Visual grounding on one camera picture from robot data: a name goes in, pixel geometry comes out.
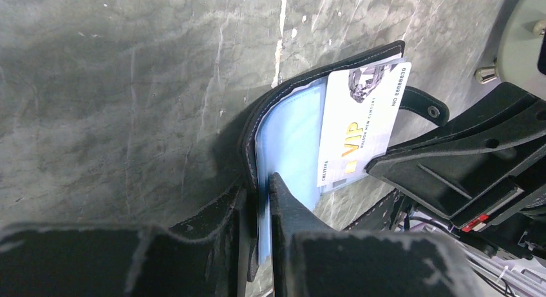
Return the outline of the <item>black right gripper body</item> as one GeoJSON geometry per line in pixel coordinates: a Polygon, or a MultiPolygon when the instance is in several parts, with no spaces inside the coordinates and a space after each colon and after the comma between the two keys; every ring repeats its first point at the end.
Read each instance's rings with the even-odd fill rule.
{"type": "MultiPolygon", "coordinates": [[[[529,92],[503,82],[459,116],[415,139],[397,145],[397,153],[465,138],[505,122],[538,101],[529,92]]],[[[510,200],[495,199],[490,211],[463,228],[437,216],[401,190],[405,204],[447,225],[475,251],[506,258],[545,257],[545,156],[517,177],[495,186],[508,189],[510,200]]]]}

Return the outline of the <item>white VIP credit card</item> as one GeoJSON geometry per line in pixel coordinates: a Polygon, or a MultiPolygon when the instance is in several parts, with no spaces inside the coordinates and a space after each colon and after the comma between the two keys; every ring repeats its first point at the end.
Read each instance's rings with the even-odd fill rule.
{"type": "Polygon", "coordinates": [[[373,62],[329,74],[319,140],[317,186],[322,191],[365,177],[386,152],[411,63],[373,62]]]}

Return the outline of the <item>black card holder wallet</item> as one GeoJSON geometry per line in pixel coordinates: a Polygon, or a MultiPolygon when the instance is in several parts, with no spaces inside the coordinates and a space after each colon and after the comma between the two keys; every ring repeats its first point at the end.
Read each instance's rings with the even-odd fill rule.
{"type": "MultiPolygon", "coordinates": [[[[240,138],[247,186],[256,201],[256,239],[250,248],[249,280],[255,279],[259,266],[271,255],[268,186],[272,174],[279,173],[295,198],[309,210],[315,209],[323,193],[364,178],[329,191],[317,186],[319,140],[329,74],[404,58],[404,49],[404,41],[395,41],[314,68],[282,82],[255,102],[240,138]]],[[[436,126],[449,120],[449,109],[442,101],[408,86],[408,82],[399,110],[410,111],[436,126]]]]}

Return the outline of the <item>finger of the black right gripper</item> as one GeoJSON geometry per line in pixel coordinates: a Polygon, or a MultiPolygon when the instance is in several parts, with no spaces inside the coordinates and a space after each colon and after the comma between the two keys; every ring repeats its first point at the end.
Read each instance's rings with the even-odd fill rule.
{"type": "Polygon", "coordinates": [[[488,213],[495,186],[545,156],[545,102],[474,135],[372,160],[366,171],[401,190],[437,216],[463,228],[488,213]]]}

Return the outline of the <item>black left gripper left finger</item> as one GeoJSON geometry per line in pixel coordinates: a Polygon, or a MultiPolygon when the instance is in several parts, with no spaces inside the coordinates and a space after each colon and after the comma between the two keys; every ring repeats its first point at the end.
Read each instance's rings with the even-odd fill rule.
{"type": "Polygon", "coordinates": [[[1,230],[2,296],[241,296],[246,192],[232,188],[169,229],[18,223],[1,230]]]}

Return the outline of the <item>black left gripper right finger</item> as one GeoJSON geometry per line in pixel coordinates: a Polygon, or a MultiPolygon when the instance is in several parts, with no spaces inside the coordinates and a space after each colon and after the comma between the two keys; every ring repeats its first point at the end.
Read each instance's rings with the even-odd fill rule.
{"type": "Polygon", "coordinates": [[[269,178],[276,296],[481,296],[463,250],[438,233],[337,231],[269,178]]]}

